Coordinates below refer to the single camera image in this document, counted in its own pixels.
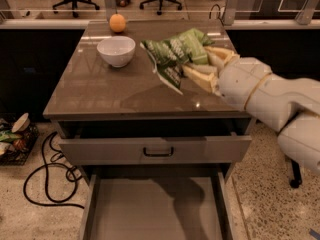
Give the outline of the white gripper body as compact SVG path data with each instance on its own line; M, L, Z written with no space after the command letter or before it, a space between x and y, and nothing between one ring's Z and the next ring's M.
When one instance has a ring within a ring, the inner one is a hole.
M221 98L229 106L244 111L258 83L271 73L271 67L256 58L235 59L227 64L219 75Z

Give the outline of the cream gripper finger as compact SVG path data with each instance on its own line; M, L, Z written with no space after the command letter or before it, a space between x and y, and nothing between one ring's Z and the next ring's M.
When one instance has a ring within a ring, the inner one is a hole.
M208 93L218 91L218 70L211 65L184 64L183 74Z
M207 52L209 64L218 69L223 69L229 62L240 58L239 54L230 49L212 46L205 46L204 49Z

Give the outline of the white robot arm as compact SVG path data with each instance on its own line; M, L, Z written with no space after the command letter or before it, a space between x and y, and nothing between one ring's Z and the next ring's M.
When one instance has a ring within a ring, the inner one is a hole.
M285 155L319 174L320 82L280 77L258 59L228 49L205 50L209 63L186 63L184 75L273 129Z

